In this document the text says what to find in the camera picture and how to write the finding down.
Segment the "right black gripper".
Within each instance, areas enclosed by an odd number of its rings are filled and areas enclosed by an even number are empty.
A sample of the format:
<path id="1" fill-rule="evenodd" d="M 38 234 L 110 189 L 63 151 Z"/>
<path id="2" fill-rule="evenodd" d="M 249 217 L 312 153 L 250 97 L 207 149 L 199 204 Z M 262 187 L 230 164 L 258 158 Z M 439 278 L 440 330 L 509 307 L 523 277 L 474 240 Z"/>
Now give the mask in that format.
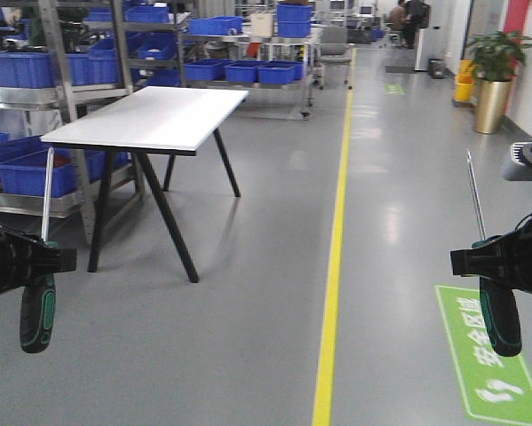
<path id="1" fill-rule="evenodd" d="M 456 276 L 501 280 L 499 287 L 532 295 L 532 212 L 513 231 L 475 242 L 471 248 L 452 250 Z"/>

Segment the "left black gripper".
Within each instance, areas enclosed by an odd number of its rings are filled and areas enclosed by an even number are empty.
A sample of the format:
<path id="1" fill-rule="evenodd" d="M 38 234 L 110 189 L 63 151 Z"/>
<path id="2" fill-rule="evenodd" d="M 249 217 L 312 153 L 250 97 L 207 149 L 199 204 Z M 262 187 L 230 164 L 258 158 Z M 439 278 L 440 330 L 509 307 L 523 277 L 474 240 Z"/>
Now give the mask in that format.
<path id="1" fill-rule="evenodd" d="M 76 267 L 76 248 L 47 244 L 35 234 L 0 224 L 0 295 L 33 285 L 46 275 L 75 271 Z"/>

